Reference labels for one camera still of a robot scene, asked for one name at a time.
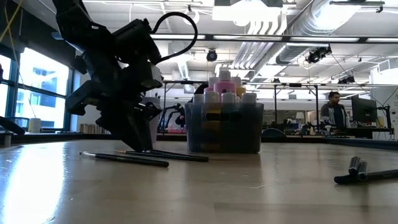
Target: computer monitor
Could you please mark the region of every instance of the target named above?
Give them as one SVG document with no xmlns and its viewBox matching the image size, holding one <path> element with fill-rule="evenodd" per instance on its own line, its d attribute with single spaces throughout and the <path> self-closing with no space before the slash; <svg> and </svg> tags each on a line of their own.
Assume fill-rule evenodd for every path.
<svg viewBox="0 0 398 224">
<path fill-rule="evenodd" d="M 351 97 L 353 107 L 353 120 L 362 123 L 376 122 L 377 104 L 374 100 L 361 99 L 359 96 Z"/>
</svg>

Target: clear plastic bin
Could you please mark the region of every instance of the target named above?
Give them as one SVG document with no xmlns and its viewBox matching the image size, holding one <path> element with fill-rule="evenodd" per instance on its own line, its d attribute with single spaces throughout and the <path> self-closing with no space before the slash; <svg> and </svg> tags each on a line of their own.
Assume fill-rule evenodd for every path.
<svg viewBox="0 0 398 224">
<path fill-rule="evenodd" d="M 261 103 L 185 104 L 188 150 L 258 153 L 263 111 Z"/>
</svg>

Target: window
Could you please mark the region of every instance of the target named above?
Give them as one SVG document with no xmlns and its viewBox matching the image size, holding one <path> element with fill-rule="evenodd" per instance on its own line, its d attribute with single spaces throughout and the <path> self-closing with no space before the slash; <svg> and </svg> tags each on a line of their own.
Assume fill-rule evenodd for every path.
<svg viewBox="0 0 398 224">
<path fill-rule="evenodd" d="M 0 64 L 4 70 L 2 78 L 8 80 L 10 78 L 11 59 L 0 55 Z"/>
<path fill-rule="evenodd" d="M 6 115 L 8 86 L 0 84 L 0 116 Z"/>
<path fill-rule="evenodd" d="M 65 99 L 18 89 L 15 116 L 40 118 L 42 120 L 42 128 L 63 128 L 64 113 Z"/>
<path fill-rule="evenodd" d="M 19 83 L 67 94 L 69 68 L 34 50 L 25 48 L 21 54 Z"/>
</svg>

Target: table surface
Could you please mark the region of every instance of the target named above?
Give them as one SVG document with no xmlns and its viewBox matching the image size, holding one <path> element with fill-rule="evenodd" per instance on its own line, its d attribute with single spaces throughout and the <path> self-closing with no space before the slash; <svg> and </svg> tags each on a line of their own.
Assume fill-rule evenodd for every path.
<svg viewBox="0 0 398 224">
<path fill-rule="evenodd" d="M 156 149 L 185 152 L 185 142 Z M 80 151 L 120 141 L 0 148 L 0 223 L 397 223 L 398 181 L 335 185 L 353 156 L 398 169 L 394 151 L 264 143 L 259 154 L 210 154 L 168 168 L 102 161 Z"/>
</svg>

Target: pink paint bottle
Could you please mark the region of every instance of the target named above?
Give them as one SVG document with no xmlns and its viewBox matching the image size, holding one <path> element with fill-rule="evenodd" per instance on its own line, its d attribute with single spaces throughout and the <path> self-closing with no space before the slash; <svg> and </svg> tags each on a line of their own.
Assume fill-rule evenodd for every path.
<svg viewBox="0 0 398 224">
<path fill-rule="evenodd" d="M 218 74 L 218 83 L 214 84 L 214 91 L 220 94 L 236 93 L 236 84 L 231 82 L 231 72 L 227 68 L 221 68 Z"/>
<path fill-rule="evenodd" d="M 205 88 L 205 93 L 207 91 L 214 91 L 214 84 L 218 82 L 218 77 L 209 78 L 209 87 Z"/>
</svg>

